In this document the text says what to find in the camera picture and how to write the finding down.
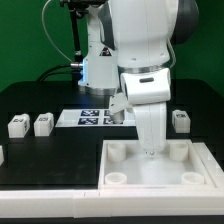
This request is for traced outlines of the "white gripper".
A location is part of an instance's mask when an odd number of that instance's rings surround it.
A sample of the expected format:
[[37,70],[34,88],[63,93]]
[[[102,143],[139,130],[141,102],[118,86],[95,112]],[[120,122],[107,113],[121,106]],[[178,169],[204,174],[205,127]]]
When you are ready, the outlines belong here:
[[166,104],[136,105],[133,113],[140,146],[146,153],[154,156],[166,145]]

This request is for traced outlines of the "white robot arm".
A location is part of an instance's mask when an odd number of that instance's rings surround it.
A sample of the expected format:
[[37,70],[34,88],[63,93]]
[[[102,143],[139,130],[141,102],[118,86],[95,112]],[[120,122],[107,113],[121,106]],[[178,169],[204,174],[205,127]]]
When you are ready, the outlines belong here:
[[166,102],[171,98],[174,44],[195,31],[196,0],[96,0],[88,7],[88,54],[82,91],[110,97],[112,120],[133,114],[141,148],[150,154],[166,145]]

